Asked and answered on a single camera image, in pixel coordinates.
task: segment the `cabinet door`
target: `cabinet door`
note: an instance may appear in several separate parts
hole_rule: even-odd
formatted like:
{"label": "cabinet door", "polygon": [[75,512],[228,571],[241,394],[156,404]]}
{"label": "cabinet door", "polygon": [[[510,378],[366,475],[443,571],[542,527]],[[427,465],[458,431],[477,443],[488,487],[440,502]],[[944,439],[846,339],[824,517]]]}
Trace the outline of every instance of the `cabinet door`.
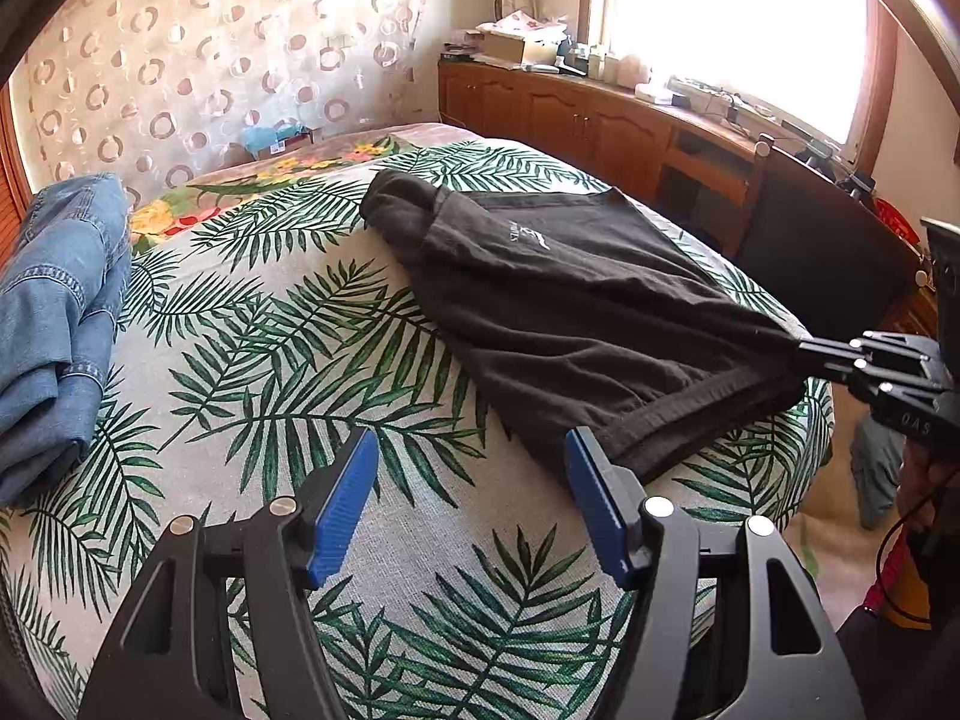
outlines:
{"label": "cabinet door", "polygon": [[531,146],[585,169],[583,125],[584,108],[578,91],[531,90]]}
{"label": "cabinet door", "polygon": [[472,66],[440,62],[440,113],[447,124],[473,131],[483,127],[479,79]]}
{"label": "cabinet door", "polygon": [[483,127],[487,138],[526,143],[530,131],[530,95],[507,71],[492,71],[480,86]]}
{"label": "cabinet door", "polygon": [[637,200],[654,199],[669,143],[669,124],[636,103],[619,103],[620,111],[605,103],[590,108],[584,122],[584,139],[589,144],[587,169]]}

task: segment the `bedspread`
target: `bedspread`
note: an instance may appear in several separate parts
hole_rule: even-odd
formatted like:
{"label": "bedspread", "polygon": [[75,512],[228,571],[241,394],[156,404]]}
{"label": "bedspread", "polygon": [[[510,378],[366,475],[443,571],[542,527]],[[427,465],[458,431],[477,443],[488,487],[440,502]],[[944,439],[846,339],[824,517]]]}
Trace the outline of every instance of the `bedspread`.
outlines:
{"label": "bedspread", "polygon": [[[464,138],[453,130],[454,138]],[[342,572],[310,599],[347,713],[580,718],[630,597],[598,569],[568,493],[506,433],[358,217],[373,172],[461,191],[602,191],[519,143],[412,148],[266,191],[134,260],[93,449],[25,511],[0,570],[40,680],[76,714],[112,613],[162,527],[248,517],[328,463],[353,425],[381,463]],[[648,218],[738,302],[800,325],[678,227]],[[784,527],[827,453],[829,385],[648,485],[695,517]],[[241,693],[262,716],[243,584],[229,586]],[[712,589],[698,596],[709,624]]]}

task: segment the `bottle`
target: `bottle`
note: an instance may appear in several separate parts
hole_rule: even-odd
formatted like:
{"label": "bottle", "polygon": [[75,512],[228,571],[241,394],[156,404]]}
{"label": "bottle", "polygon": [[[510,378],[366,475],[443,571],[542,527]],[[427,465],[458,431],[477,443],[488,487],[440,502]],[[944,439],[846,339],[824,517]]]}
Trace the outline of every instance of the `bottle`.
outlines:
{"label": "bottle", "polygon": [[590,49],[587,59],[587,78],[599,81],[603,79],[605,53],[602,47],[594,46]]}

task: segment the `paper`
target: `paper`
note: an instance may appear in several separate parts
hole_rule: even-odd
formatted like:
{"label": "paper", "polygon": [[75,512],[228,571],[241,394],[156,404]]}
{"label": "paper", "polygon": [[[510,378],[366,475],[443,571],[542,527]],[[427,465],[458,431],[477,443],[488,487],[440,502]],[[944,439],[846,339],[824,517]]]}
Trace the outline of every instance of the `paper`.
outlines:
{"label": "paper", "polygon": [[517,10],[496,23],[482,23],[477,29],[503,35],[521,35],[534,40],[553,41],[555,43],[562,41],[566,34],[565,23],[539,22],[522,10]]}

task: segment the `chair backrest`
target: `chair backrest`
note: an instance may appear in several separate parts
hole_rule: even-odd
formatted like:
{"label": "chair backrest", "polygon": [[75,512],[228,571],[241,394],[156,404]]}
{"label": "chair backrest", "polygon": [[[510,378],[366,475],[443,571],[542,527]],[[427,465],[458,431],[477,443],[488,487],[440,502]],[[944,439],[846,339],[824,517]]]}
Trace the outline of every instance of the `chair backrest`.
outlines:
{"label": "chair backrest", "polygon": [[880,328],[918,289],[917,252],[765,136],[743,223],[724,253],[814,336],[838,341]]}

